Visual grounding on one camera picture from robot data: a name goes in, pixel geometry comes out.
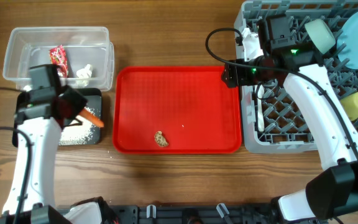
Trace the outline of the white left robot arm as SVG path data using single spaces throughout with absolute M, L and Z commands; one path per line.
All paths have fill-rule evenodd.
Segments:
M 107 223 L 101 198 L 85 200 L 65 215 L 55 209 L 55 158 L 66 119 L 76 118 L 86 98 L 69 87 L 25 93 L 15 113 L 17 159 L 11 191 L 0 223 Z

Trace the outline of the yellow plastic cup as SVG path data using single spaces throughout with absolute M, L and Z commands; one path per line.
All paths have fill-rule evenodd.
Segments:
M 344 111 L 351 121 L 358 118 L 358 92 L 355 92 L 340 100 Z

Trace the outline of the orange carrot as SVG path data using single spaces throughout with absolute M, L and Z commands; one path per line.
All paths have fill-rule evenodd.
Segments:
M 91 112 L 89 112 L 87 109 L 83 109 L 79 112 L 78 114 L 79 116 L 81 116 L 82 118 L 88 120 L 90 123 L 94 124 L 95 126 L 99 127 L 99 128 L 103 128 L 104 127 L 104 122 L 101 121 L 98 117 L 96 117 L 94 114 L 92 114 Z

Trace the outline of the brown shiitake mushroom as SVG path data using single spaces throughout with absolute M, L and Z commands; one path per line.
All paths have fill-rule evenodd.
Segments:
M 156 144 L 159 147 L 167 147 L 167 146 L 169 146 L 168 141 L 165 139 L 165 137 L 164 137 L 164 135 L 163 135 L 163 133 L 161 131 L 157 131 L 155 133 L 154 139 L 155 139 Z

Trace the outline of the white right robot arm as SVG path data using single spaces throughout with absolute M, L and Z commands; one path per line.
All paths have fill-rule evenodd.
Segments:
M 321 54 L 301 45 L 282 47 L 248 62 L 225 61 L 222 80 L 229 88 L 273 79 L 299 108 L 323 168 L 305 189 L 277 198 L 280 218 L 291 223 L 358 212 L 358 132 L 333 91 Z

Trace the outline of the white tissue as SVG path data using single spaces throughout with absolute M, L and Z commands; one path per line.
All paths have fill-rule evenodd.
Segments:
M 84 88 L 89 85 L 89 79 L 93 74 L 93 66 L 91 64 L 87 64 L 84 68 L 81 68 L 76 71 L 76 77 L 78 81 L 76 85 L 78 88 Z

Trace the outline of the red snack wrapper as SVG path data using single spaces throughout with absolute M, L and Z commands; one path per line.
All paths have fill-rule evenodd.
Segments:
M 49 50 L 50 61 L 58 66 L 58 75 L 63 78 L 68 77 L 67 54 L 63 45 L 59 45 Z

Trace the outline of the green bowl with rice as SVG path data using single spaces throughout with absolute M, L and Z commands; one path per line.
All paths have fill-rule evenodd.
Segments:
M 306 23 L 305 29 L 315 47 L 322 54 L 327 53 L 336 44 L 333 33 L 322 19 Z

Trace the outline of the white plastic spoon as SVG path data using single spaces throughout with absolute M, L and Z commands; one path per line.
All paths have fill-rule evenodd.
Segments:
M 264 125 L 264 116 L 262 110 L 262 100 L 265 91 L 262 86 L 259 87 L 257 90 L 257 129 L 259 132 L 264 132 L 265 125 Z

